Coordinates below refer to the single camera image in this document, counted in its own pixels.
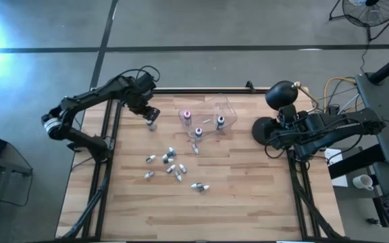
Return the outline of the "white paper sheet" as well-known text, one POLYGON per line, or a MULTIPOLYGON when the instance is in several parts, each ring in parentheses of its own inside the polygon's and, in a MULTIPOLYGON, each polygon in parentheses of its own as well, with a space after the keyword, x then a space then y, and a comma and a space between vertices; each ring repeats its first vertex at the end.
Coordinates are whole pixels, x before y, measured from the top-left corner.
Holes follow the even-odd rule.
MULTIPOLYGON (((324 157, 326 158, 328 167, 339 163, 343 160, 342 151, 335 148, 327 148, 324 151, 324 157)), ((348 187, 347 178, 345 175, 332 179, 332 185, 337 187, 348 187)))

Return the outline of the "clear plastic bin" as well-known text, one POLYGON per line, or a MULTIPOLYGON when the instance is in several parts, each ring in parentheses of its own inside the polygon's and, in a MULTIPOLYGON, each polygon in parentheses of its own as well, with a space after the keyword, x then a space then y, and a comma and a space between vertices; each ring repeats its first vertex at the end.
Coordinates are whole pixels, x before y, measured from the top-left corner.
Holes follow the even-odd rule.
POLYGON ((210 135, 224 135, 231 130, 231 127, 238 119, 238 115, 232 108, 231 102, 229 102, 228 98, 224 94, 219 94, 197 105, 182 108, 178 111, 178 116, 188 137, 193 140, 201 140, 202 138, 210 135), (190 126, 186 126, 184 124, 185 111, 191 112, 192 123, 190 126), (225 119, 224 128, 221 130, 216 129, 217 118, 219 116, 222 116, 225 119), (205 119, 211 119, 211 121, 203 124, 202 121, 205 119), (197 128, 201 128, 203 130, 201 138, 195 138, 195 130, 197 128))

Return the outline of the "black aluminium frame strut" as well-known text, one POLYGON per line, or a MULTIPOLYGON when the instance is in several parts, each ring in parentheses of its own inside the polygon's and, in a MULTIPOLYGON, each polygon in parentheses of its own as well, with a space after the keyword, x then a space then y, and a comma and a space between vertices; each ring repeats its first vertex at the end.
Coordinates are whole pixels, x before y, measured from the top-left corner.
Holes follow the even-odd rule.
POLYGON ((106 103, 101 135, 94 138, 83 134, 85 141, 75 142, 88 150, 95 166, 86 208, 69 231, 56 239, 58 243, 91 243, 101 240, 118 124, 124 106, 124 102, 116 98, 107 99, 106 103))
POLYGON ((315 206, 309 181, 308 160, 298 160, 295 151, 291 148, 286 148, 284 151, 287 156, 302 241, 313 240, 314 242, 327 243, 348 240, 347 237, 340 235, 334 230, 315 206), (309 234, 307 229, 305 208, 309 213, 311 228, 313 230, 312 235, 309 234))

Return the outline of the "white mug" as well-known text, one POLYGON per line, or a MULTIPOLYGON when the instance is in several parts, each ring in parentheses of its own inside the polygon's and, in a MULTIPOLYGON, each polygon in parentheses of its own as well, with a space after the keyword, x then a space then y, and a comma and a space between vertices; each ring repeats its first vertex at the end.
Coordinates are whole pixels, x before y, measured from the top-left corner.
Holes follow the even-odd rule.
POLYGON ((373 191, 373 180, 369 175, 359 175, 357 177, 354 177, 352 180, 352 183, 354 187, 358 189, 365 189, 368 191, 373 191))

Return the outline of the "black table edge rail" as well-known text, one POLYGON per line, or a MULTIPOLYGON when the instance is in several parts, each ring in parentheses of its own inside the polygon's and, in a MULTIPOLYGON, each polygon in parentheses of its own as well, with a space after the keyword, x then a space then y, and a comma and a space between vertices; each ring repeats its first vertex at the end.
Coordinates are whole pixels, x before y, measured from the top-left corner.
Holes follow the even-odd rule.
POLYGON ((250 89, 249 87, 227 87, 227 88, 156 88, 153 93, 161 95, 170 94, 264 94, 270 87, 257 87, 250 89))

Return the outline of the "black floor fan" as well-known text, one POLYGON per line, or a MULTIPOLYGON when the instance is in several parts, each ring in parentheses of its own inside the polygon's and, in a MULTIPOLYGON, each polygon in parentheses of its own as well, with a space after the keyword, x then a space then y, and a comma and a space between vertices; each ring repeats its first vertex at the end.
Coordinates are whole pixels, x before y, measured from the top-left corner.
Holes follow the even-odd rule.
POLYGON ((389 27, 389 0, 337 0, 328 20, 340 19, 364 28, 370 43, 389 27))

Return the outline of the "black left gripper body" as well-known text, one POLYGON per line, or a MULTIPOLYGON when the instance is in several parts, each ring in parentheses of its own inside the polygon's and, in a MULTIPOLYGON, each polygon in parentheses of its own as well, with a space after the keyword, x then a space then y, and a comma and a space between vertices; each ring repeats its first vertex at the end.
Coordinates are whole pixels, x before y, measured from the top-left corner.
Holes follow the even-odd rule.
POLYGON ((139 91, 133 88, 126 88, 124 90, 124 100, 126 106, 133 113, 150 113, 154 108, 149 106, 148 102, 153 97, 153 91, 139 91))

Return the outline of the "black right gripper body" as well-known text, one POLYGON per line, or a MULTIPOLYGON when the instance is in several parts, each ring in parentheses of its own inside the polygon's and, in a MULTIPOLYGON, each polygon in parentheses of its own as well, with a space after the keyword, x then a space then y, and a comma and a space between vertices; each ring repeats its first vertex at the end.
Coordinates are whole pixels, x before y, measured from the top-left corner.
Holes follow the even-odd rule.
POLYGON ((305 130, 302 128, 300 119, 304 118, 304 111, 297 111, 294 105, 287 105, 279 108, 278 120, 280 123, 280 130, 278 135, 285 134, 301 134, 305 130))

